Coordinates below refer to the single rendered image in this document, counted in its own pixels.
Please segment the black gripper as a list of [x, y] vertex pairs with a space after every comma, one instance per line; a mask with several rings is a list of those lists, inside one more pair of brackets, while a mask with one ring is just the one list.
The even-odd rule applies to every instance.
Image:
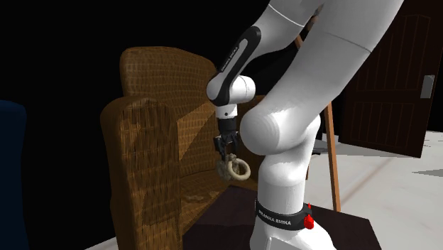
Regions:
[[213, 138], [215, 150], [219, 152], [221, 159], [226, 160], [226, 145], [229, 144], [230, 153], [237, 154], [239, 137], [236, 125], [236, 118], [218, 119], [218, 130], [220, 136]]

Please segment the dark robot stand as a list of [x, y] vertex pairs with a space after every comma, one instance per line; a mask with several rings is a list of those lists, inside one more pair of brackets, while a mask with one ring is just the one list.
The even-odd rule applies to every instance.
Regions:
[[[257, 192], [228, 187], [184, 233], [183, 250], [250, 250]], [[382, 250], [368, 219], [312, 205], [337, 250]]]

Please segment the dark brown door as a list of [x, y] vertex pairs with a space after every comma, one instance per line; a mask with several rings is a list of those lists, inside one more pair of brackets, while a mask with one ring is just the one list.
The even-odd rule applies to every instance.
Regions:
[[443, 18], [399, 15], [346, 86], [339, 140], [419, 158], [443, 51]]

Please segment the dark blue furniture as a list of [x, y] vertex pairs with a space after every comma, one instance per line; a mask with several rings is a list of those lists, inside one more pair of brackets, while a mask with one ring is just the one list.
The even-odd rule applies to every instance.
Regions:
[[21, 183], [25, 130], [25, 108], [0, 100], [0, 250], [29, 250]]

